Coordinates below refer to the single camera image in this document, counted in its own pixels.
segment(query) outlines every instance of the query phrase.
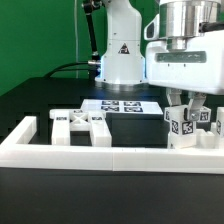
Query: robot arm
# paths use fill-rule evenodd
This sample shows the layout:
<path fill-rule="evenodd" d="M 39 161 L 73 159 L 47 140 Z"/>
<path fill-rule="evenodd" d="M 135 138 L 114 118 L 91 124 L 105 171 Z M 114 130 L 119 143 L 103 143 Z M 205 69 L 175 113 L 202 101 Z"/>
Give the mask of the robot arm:
<path fill-rule="evenodd" d="M 107 10 L 107 51 L 101 57 L 96 85 L 113 90 L 133 90 L 146 84 L 145 59 L 140 52 L 140 13 L 129 0 L 91 0 L 90 11 L 101 5 Z"/>

